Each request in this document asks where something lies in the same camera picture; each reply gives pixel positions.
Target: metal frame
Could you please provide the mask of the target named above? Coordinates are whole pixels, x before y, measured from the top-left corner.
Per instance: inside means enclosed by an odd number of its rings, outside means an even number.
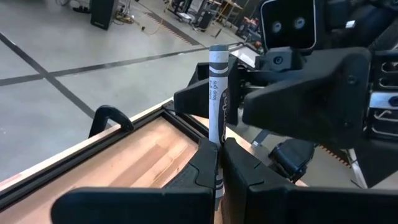
[[[131,121],[133,130],[127,131],[122,128],[89,144],[82,150],[60,159],[56,163],[36,172],[34,175],[4,189],[0,192],[0,212],[19,202],[23,198],[39,190],[51,181],[70,171],[75,166],[87,161],[99,152],[107,149],[116,142],[128,135],[135,133],[138,129],[157,118],[164,118],[179,131],[188,136],[192,141],[199,143],[199,140],[208,134],[208,128],[199,121],[187,114],[176,115],[171,108],[174,108],[173,100],[163,104],[157,109],[144,116]]]

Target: gray floor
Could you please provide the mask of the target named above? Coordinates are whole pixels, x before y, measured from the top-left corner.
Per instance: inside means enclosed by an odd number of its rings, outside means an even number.
[[[37,62],[34,69],[0,42],[0,180],[87,138],[92,118],[73,103],[76,99],[92,111],[107,104],[133,116],[185,87],[195,65],[208,60],[204,47],[242,41],[228,30],[213,38],[217,25],[206,33],[194,31],[164,13],[162,0],[141,4],[133,1],[132,13],[147,32],[158,27],[145,15],[154,12],[200,44],[188,44],[165,29],[147,35],[136,24],[113,24],[104,31],[90,25],[89,15],[52,0],[0,0],[0,33]],[[119,61],[124,64],[76,70]],[[248,141],[259,132],[241,124],[234,129]],[[272,148],[279,141],[272,137],[264,144]],[[353,187],[348,174],[346,167],[317,151],[303,180]]]

